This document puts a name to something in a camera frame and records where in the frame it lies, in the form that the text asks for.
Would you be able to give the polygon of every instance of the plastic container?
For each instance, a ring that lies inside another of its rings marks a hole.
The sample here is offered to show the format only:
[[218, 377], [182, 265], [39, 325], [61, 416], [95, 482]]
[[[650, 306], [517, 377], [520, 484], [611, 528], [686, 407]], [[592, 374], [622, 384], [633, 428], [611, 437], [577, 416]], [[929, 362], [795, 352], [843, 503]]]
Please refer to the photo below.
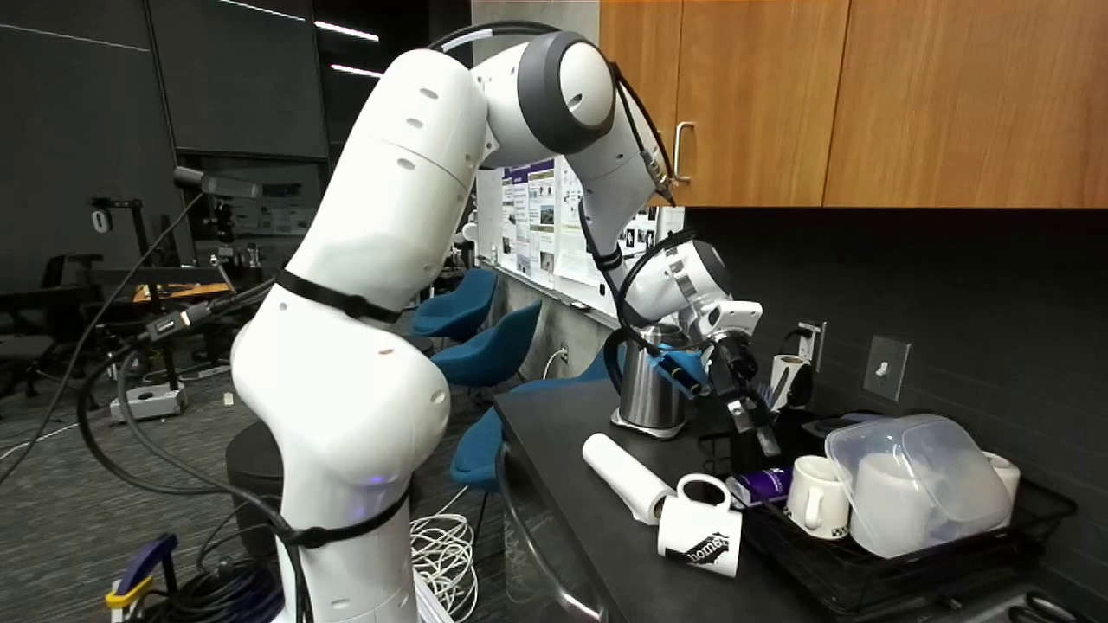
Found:
[[1004, 522], [1006, 496], [972, 437], [945, 416], [867, 420], [822, 441], [850, 475], [850, 540], [904, 556]]

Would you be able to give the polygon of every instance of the tray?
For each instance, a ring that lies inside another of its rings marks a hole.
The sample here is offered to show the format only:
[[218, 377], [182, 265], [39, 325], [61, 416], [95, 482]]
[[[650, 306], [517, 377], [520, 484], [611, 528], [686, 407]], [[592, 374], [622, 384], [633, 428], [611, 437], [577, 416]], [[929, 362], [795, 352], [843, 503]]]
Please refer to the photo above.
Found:
[[909, 556], [872, 556], [855, 540], [810, 540], [781, 504], [744, 511], [744, 543], [784, 572], [832, 621], [885, 621], [1019, 581], [1075, 503], [1020, 476], [1012, 527]]

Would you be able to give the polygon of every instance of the black countertop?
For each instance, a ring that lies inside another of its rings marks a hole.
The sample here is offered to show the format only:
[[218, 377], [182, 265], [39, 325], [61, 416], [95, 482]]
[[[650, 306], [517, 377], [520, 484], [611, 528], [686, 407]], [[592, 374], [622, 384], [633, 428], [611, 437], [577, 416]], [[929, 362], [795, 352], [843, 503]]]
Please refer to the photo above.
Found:
[[500, 396], [496, 404], [505, 420], [505, 441], [572, 536], [611, 621], [819, 621], [790, 577], [758, 559], [750, 547], [740, 549], [737, 577], [661, 559], [654, 555], [658, 533], [633, 522], [626, 504], [582, 459], [582, 444], [592, 431], [605, 431], [661, 482], [675, 484], [682, 475], [703, 467], [687, 431], [658, 444], [608, 424], [616, 390], [605, 379]]

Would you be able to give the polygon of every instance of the paper towel roll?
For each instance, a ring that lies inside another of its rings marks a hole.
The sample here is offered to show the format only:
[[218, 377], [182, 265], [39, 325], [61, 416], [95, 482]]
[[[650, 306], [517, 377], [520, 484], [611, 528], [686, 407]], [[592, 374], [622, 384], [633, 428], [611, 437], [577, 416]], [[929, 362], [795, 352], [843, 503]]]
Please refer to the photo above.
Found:
[[635, 522], [658, 527], [661, 503], [670, 496], [670, 488], [654, 471], [633, 459], [605, 431], [592, 431], [582, 446], [582, 456], [622, 499]]

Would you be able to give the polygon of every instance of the wooden cabinet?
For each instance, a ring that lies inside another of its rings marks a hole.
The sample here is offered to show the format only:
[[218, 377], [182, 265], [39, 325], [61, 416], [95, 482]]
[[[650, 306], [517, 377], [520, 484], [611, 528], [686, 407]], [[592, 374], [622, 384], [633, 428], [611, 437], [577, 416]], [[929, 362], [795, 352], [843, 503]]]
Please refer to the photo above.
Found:
[[822, 204], [1108, 209], [1108, 4], [850, 0]]
[[819, 204], [843, 17], [847, 0], [603, 4], [603, 49], [669, 136], [682, 204]]
[[1108, 0], [603, 0], [687, 209], [1108, 209]]

